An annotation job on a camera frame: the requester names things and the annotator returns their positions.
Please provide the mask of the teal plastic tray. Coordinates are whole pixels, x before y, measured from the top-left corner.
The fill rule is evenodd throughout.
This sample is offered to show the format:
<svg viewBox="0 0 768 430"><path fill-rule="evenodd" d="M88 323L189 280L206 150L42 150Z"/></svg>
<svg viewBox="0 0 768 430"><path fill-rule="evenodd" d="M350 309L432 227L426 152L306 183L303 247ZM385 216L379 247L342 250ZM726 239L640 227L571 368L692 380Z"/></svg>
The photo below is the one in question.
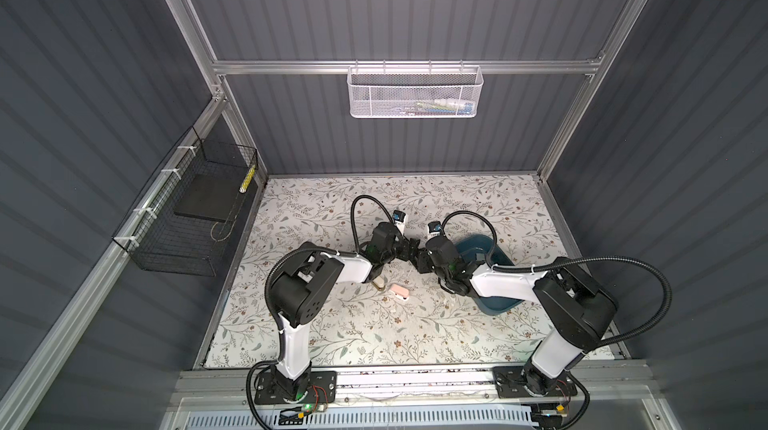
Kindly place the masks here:
<svg viewBox="0 0 768 430"><path fill-rule="evenodd" d="M485 263L485 257L490 254L490 261L493 264L512 265L513 262L508 258L504 251L496 245L491 248L493 239L489 236L480 234L470 235L456 244L458 253L464 263ZM476 282L472 280L472 289L474 291L472 298L477 307L486 315L499 316L523 302L516 293L511 293L512 288L509 282L504 283L498 276L493 277L489 272L478 272L475 277L479 278Z"/></svg>

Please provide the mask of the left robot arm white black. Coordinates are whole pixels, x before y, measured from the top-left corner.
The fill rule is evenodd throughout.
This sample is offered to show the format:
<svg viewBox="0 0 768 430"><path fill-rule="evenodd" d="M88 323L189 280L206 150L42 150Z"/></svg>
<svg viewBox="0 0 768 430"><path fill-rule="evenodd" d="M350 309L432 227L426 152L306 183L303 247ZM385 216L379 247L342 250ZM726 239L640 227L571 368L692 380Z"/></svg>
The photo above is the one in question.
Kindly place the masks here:
<svg viewBox="0 0 768 430"><path fill-rule="evenodd" d="M419 244L386 221L353 252L306 242L278 261L267 278L264 295L279 336L279 356L270 365L270 374L284 398L298 401L310 386L310 324L334 286L371 283L395 260L416 264Z"/></svg>

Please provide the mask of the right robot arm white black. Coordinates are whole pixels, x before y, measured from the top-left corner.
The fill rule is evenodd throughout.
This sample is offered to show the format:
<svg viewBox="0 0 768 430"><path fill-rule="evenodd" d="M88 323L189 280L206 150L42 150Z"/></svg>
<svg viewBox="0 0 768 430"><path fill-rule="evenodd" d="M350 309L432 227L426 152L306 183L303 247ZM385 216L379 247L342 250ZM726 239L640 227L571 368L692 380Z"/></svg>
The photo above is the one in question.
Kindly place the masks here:
<svg viewBox="0 0 768 430"><path fill-rule="evenodd" d="M433 273L452 294L506 298L540 305L552 331L535 348L519 381L528 393L545 396L567 370L598 347L618 310L616 300L578 264L559 257L548 268L511 272L493 263L465 260L444 235L418 251L417 269Z"/></svg>

